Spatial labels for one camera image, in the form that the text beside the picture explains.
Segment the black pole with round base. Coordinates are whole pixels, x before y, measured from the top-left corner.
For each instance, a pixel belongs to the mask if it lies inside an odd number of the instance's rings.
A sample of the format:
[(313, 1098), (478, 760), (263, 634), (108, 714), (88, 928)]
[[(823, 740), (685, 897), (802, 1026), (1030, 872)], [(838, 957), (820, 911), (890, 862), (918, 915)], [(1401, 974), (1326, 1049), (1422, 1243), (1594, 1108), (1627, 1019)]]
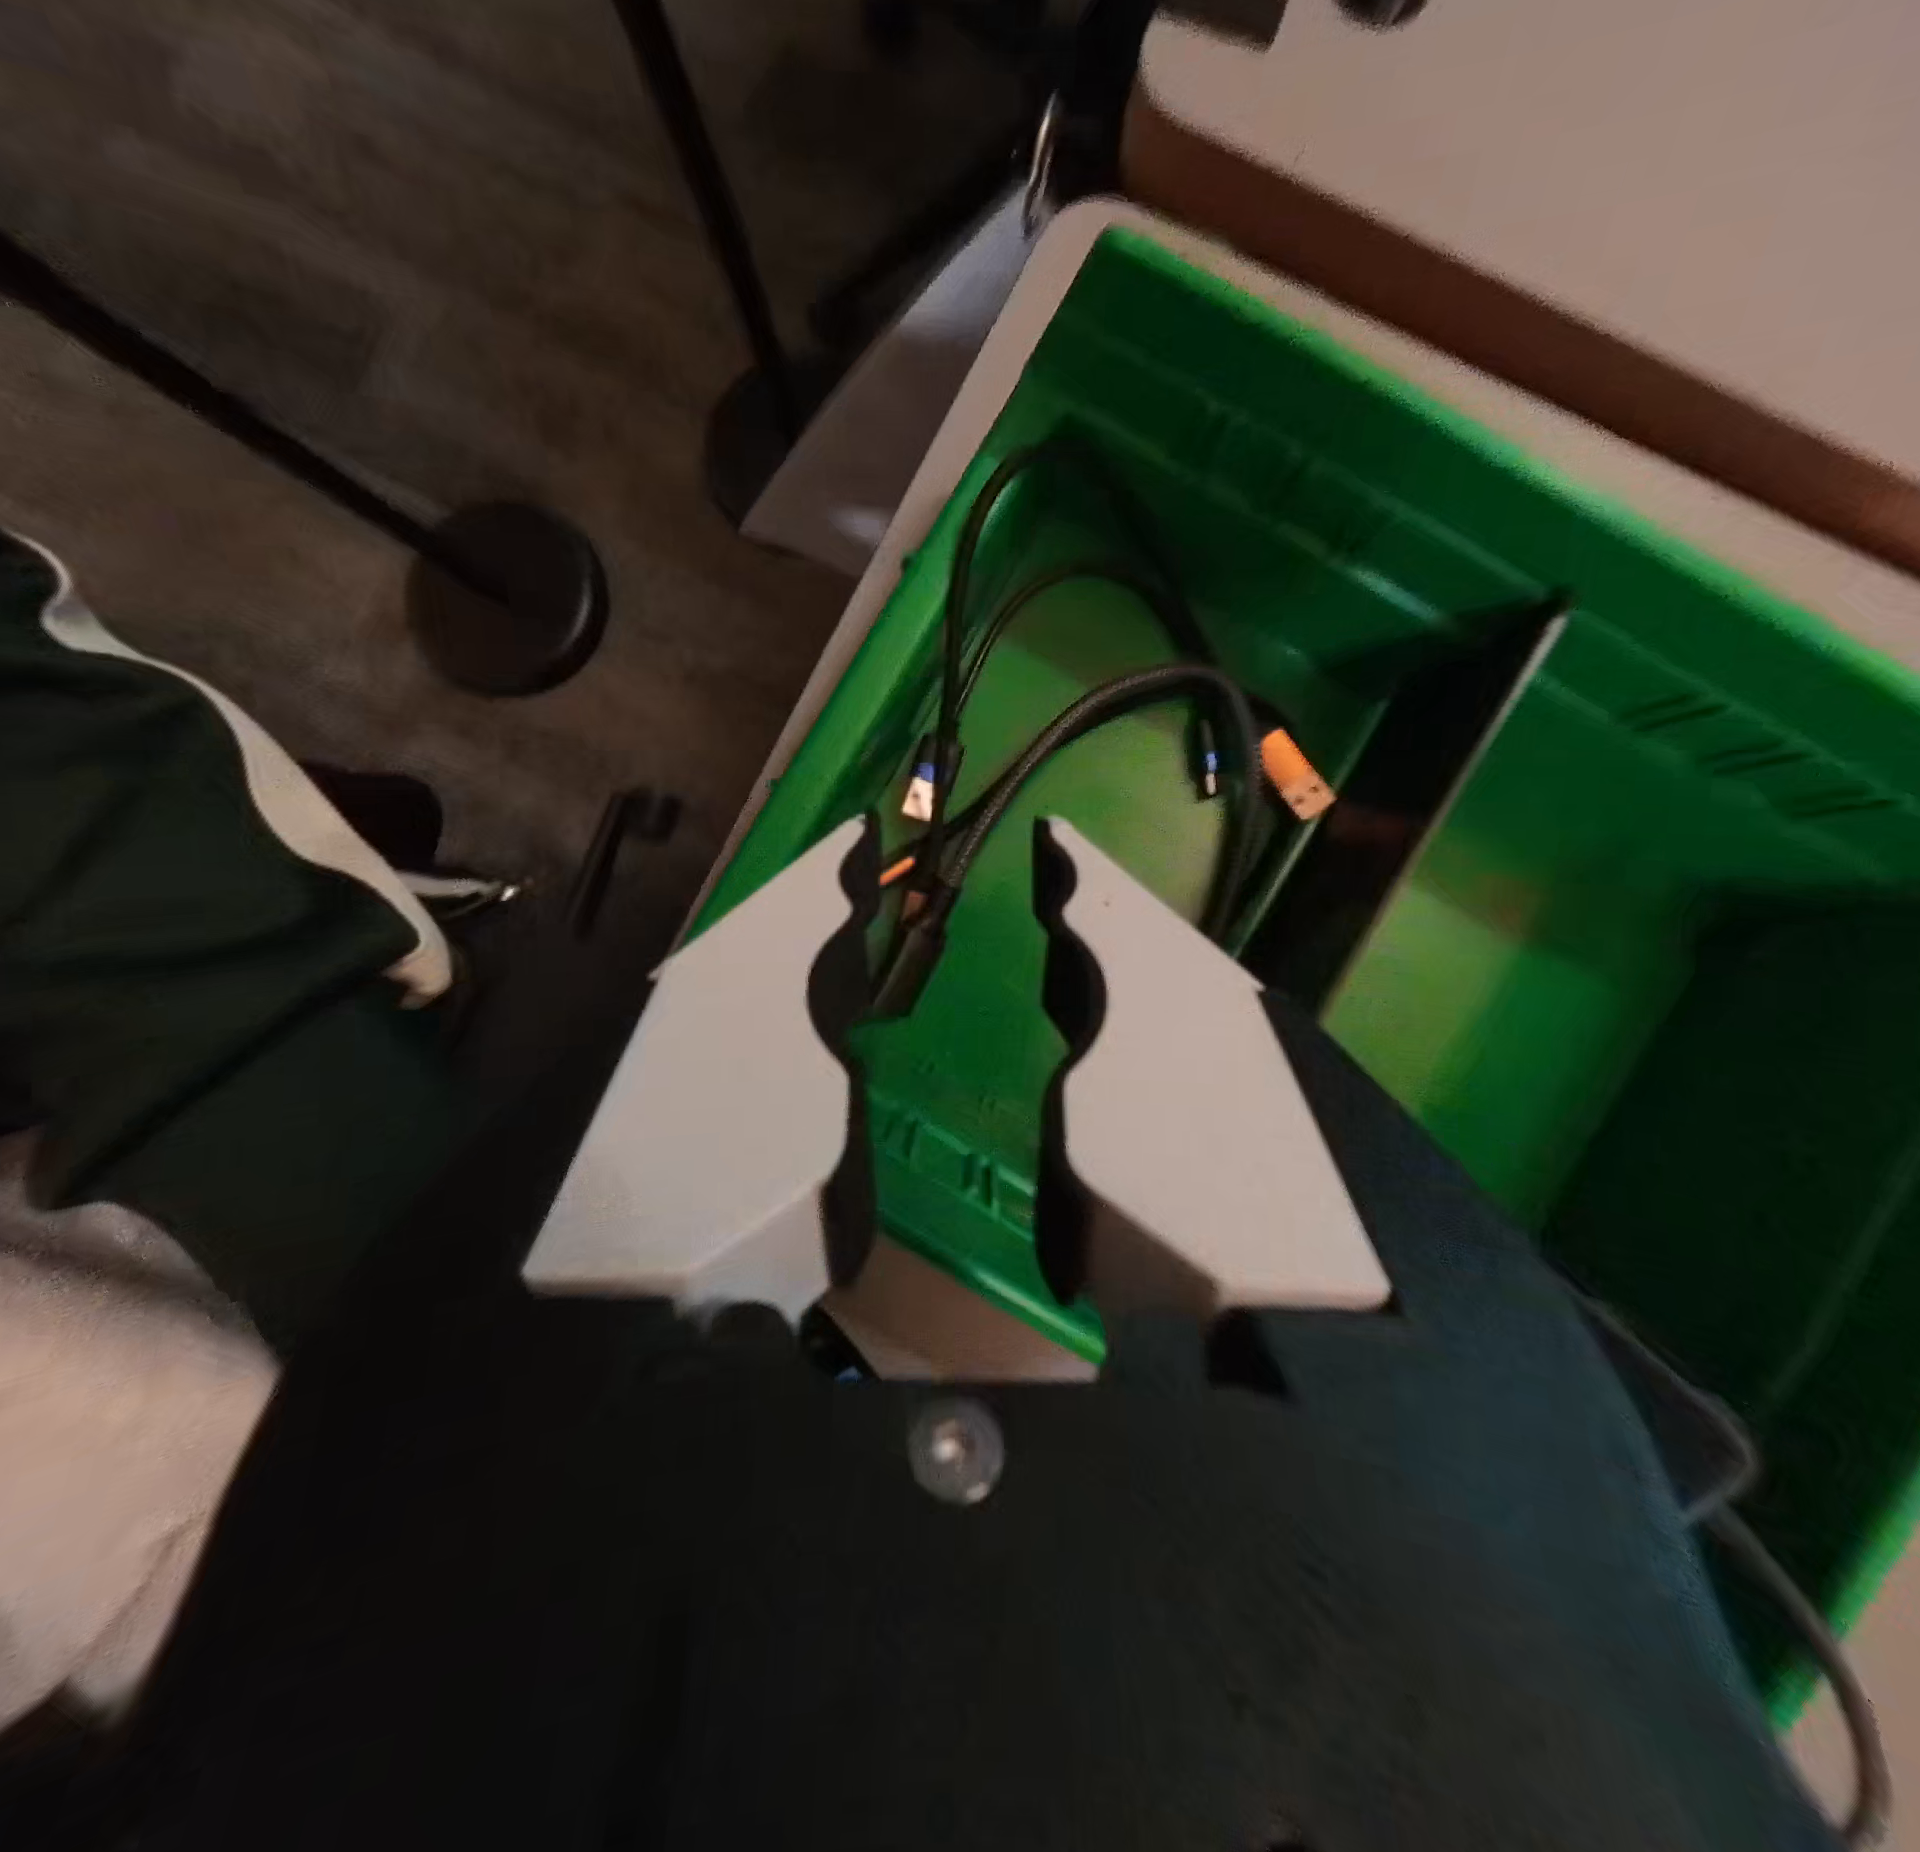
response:
[(88, 297), (11, 234), (3, 234), (3, 294), (108, 369), (404, 548), (408, 634), (451, 688), (528, 699), (569, 684), (597, 653), (612, 614), (607, 570), (563, 517), (524, 501), (484, 501), (440, 521), (408, 514)]
[(666, 0), (608, 0), (608, 5), (704, 227), (747, 348), (747, 367), (715, 399), (704, 436), (707, 494), (722, 517), (734, 529), (744, 529), (829, 398), (838, 371), (828, 357), (797, 354), (782, 338), (747, 218), (707, 125)]

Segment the green plastic bin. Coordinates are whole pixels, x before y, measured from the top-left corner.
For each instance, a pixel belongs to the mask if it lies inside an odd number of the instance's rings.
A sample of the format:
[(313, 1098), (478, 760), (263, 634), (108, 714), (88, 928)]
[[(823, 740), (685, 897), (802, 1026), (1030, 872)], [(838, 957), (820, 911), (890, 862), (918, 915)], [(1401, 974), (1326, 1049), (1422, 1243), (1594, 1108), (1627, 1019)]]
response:
[(1098, 223), (941, 430), (894, 582), (700, 937), (898, 792), (963, 562), (958, 821), (1177, 639), (1332, 776), (1229, 943), (1573, 1280), (1731, 1404), (1748, 1521), (1850, 1632), (1917, 1539), (1917, 654), (1891, 654), (1326, 313)]

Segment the dark green jacket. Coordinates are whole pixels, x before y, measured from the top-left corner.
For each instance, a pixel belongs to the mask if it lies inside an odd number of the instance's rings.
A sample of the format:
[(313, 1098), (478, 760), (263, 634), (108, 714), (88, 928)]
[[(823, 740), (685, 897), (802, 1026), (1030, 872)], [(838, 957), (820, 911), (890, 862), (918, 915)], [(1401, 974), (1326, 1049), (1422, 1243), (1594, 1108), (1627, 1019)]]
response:
[(444, 931), (232, 699), (3, 549), (5, 1122), (288, 1357), (440, 1176)]

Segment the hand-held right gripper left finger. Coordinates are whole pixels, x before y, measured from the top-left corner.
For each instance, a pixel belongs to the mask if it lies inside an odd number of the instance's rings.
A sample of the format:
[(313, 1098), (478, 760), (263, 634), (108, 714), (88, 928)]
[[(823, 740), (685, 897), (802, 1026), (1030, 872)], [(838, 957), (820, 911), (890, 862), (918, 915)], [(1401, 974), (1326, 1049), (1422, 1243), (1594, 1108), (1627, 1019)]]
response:
[(531, 1293), (814, 1305), (857, 1282), (878, 875), (861, 814), (661, 963), (520, 1267)]

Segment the person's pale clothing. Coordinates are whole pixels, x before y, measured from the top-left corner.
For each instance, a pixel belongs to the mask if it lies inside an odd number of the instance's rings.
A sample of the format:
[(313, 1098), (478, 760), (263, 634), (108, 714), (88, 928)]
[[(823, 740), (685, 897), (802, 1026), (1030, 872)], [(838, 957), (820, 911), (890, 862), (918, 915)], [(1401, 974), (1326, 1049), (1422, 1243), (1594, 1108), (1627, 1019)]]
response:
[(3, 1143), (3, 1726), (123, 1713), (157, 1664), (277, 1361), (157, 1223), (30, 1205)]

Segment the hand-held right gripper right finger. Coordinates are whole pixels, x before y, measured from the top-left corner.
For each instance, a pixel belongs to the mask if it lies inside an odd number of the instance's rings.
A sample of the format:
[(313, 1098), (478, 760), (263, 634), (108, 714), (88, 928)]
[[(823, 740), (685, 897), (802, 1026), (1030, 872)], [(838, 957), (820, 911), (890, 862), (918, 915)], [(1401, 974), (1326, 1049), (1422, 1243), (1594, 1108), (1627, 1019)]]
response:
[(1066, 818), (1033, 833), (1047, 1293), (1101, 1317), (1385, 1312), (1391, 1282), (1261, 981)]

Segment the dark bin divider panel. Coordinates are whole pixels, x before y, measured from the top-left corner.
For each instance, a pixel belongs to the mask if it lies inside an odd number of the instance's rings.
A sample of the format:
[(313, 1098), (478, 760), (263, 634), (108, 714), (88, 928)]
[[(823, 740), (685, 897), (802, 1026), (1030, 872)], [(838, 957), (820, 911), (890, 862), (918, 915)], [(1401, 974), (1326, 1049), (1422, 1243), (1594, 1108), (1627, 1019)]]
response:
[(1326, 1014), (1430, 837), (1573, 620), (1569, 592), (1476, 614), (1395, 654), (1380, 713), (1330, 811), (1261, 896), (1237, 955), (1265, 987)]

